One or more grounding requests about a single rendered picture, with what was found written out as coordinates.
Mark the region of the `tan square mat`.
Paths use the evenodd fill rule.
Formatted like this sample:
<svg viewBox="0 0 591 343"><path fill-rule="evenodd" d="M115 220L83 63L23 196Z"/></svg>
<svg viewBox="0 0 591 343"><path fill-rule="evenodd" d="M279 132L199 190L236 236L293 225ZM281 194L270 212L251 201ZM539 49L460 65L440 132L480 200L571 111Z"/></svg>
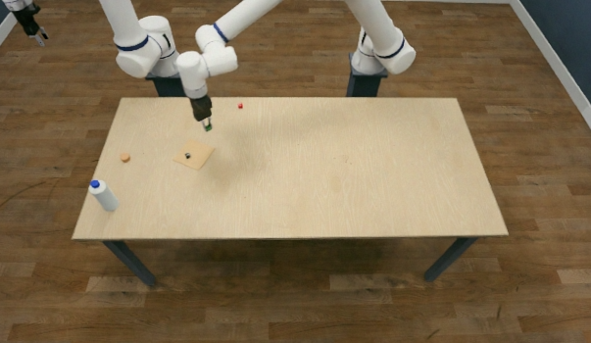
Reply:
<svg viewBox="0 0 591 343"><path fill-rule="evenodd" d="M199 171L216 148L203 144L193 139L189 139L173 161L188 166L194 170ZM185 153L189 152L190 158L185 157Z"/></svg>

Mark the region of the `white plastic bottle with blue cap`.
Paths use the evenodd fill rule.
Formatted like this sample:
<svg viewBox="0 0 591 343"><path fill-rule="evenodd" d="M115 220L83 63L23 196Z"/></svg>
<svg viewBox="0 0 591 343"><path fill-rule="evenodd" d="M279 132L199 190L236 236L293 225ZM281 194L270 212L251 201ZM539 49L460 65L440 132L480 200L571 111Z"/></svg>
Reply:
<svg viewBox="0 0 591 343"><path fill-rule="evenodd" d="M111 212L119 206L120 201L105 181L95 179L90 182L90 185L92 186L89 186L90 193L106 211Z"/></svg>

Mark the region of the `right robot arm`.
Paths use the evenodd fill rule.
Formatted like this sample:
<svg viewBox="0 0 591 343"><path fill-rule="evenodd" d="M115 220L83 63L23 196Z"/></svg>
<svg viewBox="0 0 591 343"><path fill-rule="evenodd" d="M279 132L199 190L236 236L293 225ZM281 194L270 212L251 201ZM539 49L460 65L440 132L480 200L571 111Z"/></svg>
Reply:
<svg viewBox="0 0 591 343"><path fill-rule="evenodd" d="M175 61L179 54L167 19L150 16L139 21L130 0L99 1L115 33L120 52L116 60L123 71L134 77L149 72L162 77L178 73Z"/></svg>

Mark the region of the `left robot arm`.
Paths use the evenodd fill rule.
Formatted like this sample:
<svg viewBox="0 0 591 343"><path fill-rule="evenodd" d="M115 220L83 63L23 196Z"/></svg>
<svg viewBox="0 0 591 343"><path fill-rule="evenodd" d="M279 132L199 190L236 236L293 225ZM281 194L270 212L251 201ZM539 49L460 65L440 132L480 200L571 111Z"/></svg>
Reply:
<svg viewBox="0 0 591 343"><path fill-rule="evenodd" d="M244 0L211 26L201 26L195 40L203 55L186 52L175 61L183 89L199 91L205 86L204 79L234 71L237 68L234 53L231 48L224 49L224 44L282 1ZM406 70L414 61L416 51L391 23L380 1L343 1L362 27L358 49L352 58L354 69L362 74L378 74L384 67L392 74Z"/></svg>

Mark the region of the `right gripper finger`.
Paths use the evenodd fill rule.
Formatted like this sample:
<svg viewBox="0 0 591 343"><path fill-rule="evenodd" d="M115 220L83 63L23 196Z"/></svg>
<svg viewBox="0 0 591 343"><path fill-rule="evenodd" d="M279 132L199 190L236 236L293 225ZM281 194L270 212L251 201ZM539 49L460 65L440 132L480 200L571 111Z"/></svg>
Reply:
<svg viewBox="0 0 591 343"><path fill-rule="evenodd" d="M41 34L43 35L44 39L49 39L47 33L44 30L44 27L41 27L39 30L40 30Z"/></svg>
<svg viewBox="0 0 591 343"><path fill-rule="evenodd" d="M38 41L38 43L40 44L40 46L45 46L44 42L42 41L42 39L40 38L40 36L38 34L35 34L34 36L30 36L30 37L35 37L36 40Z"/></svg>

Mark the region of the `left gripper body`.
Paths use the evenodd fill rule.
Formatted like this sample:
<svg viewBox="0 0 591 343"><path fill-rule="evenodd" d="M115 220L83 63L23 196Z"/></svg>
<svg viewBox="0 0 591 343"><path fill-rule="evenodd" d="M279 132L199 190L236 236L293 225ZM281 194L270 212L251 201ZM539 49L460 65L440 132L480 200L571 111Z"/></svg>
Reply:
<svg viewBox="0 0 591 343"><path fill-rule="evenodd" d="M211 99L206 95L206 92L206 84L201 90L196 92L188 92L184 90L184 94L188 98L190 108L193 110L191 112L192 117L197 123L212 115L210 110L213 108L212 102Z"/></svg>

